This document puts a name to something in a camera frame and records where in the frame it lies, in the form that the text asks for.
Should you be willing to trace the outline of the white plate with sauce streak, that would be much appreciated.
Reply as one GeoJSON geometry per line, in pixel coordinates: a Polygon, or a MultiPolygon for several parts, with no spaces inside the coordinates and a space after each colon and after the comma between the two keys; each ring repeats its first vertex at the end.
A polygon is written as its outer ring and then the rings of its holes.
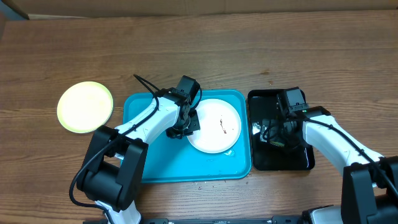
{"type": "Polygon", "coordinates": [[[200,129],[188,136],[190,144],[201,152],[221,153],[231,148],[241,134],[241,118],[228,102],[206,99],[196,108],[200,129]]]}

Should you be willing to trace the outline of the yellow plate with sauce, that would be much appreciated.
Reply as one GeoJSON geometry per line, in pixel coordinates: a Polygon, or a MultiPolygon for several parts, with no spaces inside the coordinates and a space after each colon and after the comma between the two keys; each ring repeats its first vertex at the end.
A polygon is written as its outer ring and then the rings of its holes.
{"type": "Polygon", "coordinates": [[[65,129],[73,133],[89,133],[106,124],[113,106],[113,96],[104,85],[80,82],[60,97],[57,118],[65,129]]]}

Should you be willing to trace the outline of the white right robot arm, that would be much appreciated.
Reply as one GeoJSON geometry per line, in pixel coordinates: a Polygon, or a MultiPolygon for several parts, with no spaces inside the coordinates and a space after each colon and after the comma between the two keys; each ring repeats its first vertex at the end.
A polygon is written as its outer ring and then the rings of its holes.
{"type": "Polygon", "coordinates": [[[397,157],[361,144],[321,106],[262,121],[261,140],[318,149],[342,175],[340,205],[304,211],[298,223],[397,223],[397,157]]]}

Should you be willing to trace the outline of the green yellow sponge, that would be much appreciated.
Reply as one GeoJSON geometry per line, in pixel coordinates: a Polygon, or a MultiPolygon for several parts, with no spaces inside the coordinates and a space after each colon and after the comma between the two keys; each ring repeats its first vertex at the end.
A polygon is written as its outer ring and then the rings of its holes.
{"type": "Polygon", "coordinates": [[[280,142],[280,141],[270,141],[270,143],[274,146],[277,147],[284,147],[285,146],[285,142],[280,142]]]}

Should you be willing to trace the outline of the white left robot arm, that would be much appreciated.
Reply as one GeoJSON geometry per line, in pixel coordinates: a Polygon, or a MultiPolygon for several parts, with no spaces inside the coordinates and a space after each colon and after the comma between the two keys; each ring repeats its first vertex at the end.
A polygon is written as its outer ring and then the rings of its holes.
{"type": "Polygon", "coordinates": [[[134,200],[141,185],[149,145],[163,132],[181,138],[198,130],[195,93],[160,90],[132,120],[116,127],[100,126],[93,134],[82,167],[72,180],[73,190],[92,200],[91,208],[103,211],[105,223],[140,223],[134,200]]]}

